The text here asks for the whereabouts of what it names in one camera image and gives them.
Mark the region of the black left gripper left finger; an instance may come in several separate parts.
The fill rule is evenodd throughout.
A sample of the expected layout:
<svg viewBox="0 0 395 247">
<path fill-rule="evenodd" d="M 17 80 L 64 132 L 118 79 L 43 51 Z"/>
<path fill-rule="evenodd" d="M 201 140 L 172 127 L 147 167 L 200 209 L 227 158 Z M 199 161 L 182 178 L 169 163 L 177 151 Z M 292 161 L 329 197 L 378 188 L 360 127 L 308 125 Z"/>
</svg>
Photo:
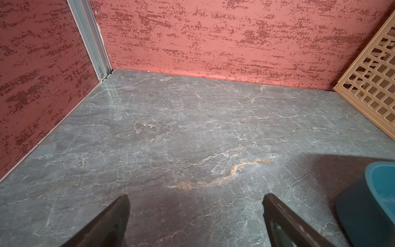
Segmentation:
<svg viewBox="0 0 395 247">
<path fill-rule="evenodd" d="M 124 236 L 129 216 L 129 198 L 127 195 L 119 196 L 63 246 L 126 247 Z"/>
</svg>

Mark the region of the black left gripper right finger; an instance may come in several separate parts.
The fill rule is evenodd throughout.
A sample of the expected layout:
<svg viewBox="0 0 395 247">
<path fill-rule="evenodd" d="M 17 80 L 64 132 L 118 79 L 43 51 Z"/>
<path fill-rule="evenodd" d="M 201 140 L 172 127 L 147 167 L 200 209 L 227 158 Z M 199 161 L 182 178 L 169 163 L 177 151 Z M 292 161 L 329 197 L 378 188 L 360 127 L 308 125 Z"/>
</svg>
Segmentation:
<svg viewBox="0 0 395 247">
<path fill-rule="evenodd" d="M 273 247 L 332 247 L 325 237 L 272 193 L 263 198 L 264 221 Z"/>
</svg>

